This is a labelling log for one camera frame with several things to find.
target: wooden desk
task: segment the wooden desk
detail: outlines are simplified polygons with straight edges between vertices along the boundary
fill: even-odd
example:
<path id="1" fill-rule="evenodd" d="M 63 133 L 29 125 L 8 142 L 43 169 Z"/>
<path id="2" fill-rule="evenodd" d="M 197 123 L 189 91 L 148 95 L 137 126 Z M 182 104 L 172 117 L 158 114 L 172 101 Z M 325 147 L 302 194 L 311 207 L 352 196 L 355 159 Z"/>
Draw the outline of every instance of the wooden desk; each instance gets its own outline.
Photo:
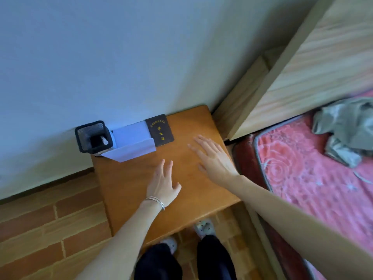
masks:
<path id="1" fill-rule="evenodd" d="M 92 156 L 113 234 L 144 200 L 147 185 L 161 159 L 164 158 L 166 163 L 173 160 L 172 181 L 179 182 L 182 189 L 174 202 L 156 217 L 144 245 L 156 243 L 240 201 L 198 170 L 199 158 L 187 147 L 188 143 L 196 144 L 193 137 L 202 134 L 218 142 L 226 151 L 207 106 L 170 115 L 167 120 L 175 140 L 157 147 L 155 152 L 122 163 Z"/>

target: foot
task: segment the foot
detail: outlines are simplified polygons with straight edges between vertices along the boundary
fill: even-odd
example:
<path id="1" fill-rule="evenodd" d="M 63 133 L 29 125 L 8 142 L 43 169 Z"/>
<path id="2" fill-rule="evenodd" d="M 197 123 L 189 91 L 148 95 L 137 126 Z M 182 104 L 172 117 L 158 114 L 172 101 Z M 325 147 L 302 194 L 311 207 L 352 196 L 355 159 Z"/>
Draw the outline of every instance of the foot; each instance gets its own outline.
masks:
<path id="1" fill-rule="evenodd" d="M 163 241 L 160 242 L 160 244 L 168 245 L 168 247 L 170 248 L 171 254 L 174 254 L 178 248 L 178 243 L 176 243 L 176 240 L 173 237 L 168 237 L 164 239 Z"/>
<path id="2" fill-rule="evenodd" d="M 206 235 L 216 235 L 214 224 L 212 223 L 210 218 L 198 221 L 196 224 L 194 224 L 194 230 L 197 233 L 197 235 L 201 238 L 201 240 Z"/>

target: black pants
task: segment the black pants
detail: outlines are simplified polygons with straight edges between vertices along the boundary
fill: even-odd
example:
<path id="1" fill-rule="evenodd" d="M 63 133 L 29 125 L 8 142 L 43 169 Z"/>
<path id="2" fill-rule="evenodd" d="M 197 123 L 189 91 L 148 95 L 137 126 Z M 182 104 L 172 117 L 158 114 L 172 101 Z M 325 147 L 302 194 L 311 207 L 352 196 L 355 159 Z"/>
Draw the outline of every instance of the black pants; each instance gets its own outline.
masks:
<path id="1" fill-rule="evenodd" d="M 197 246 L 200 280 L 237 280 L 231 257 L 217 237 L 205 236 Z M 181 280 L 180 264 L 166 244 L 150 247 L 137 262 L 134 280 Z"/>

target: silver bangle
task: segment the silver bangle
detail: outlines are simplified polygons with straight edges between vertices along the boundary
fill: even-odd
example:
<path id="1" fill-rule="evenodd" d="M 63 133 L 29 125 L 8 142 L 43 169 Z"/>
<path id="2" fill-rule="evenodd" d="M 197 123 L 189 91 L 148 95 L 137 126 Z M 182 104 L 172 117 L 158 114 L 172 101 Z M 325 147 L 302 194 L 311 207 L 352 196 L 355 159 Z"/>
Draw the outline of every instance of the silver bangle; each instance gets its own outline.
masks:
<path id="1" fill-rule="evenodd" d="M 158 198 L 156 198 L 154 196 L 147 196 L 145 199 L 150 199 L 150 200 L 156 201 L 156 202 L 159 203 L 159 205 L 162 207 L 163 210 L 165 209 L 165 205 Z"/>

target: gray cloth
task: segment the gray cloth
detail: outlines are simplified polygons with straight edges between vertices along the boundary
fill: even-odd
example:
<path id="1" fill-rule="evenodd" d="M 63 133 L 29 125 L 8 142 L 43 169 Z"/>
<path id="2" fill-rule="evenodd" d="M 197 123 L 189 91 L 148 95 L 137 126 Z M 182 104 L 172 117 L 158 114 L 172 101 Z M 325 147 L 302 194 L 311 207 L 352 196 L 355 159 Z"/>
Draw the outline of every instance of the gray cloth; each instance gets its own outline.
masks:
<path id="1" fill-rule="evenodd" d="M 362 156 L 373 156 L 373 98 L 358 97 L 336 101 L 313 117 L 312 132 L 331 132 L 325 154 L 354 168 Z"/>

